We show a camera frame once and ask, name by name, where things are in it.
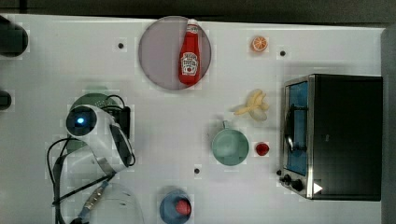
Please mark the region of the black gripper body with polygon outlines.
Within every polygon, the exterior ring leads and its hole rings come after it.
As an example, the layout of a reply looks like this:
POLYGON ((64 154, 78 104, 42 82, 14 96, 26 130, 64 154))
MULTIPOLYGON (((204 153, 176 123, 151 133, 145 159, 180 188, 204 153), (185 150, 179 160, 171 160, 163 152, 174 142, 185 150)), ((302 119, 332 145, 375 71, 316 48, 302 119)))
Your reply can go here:
POLYGON ((127 138, 130 138, 131 135, 131 108, 129 106, 125 106, 121 109, 112 109, 112 116, 115 118, 115 121, 120 125, 122 131, 126 135, 127 138))

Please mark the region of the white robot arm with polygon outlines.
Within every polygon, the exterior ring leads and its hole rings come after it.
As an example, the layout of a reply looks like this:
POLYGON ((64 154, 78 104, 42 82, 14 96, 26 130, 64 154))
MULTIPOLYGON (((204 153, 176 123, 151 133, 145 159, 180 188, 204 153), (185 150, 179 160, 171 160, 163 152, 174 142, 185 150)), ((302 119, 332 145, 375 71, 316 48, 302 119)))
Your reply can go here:
POLYGON ((135 195, 117 183, 135 164, 128 136, 113 116, 93 105, 78 105, 66 118, 67 144, 51 171, 56 224, 144 224, 135 195))

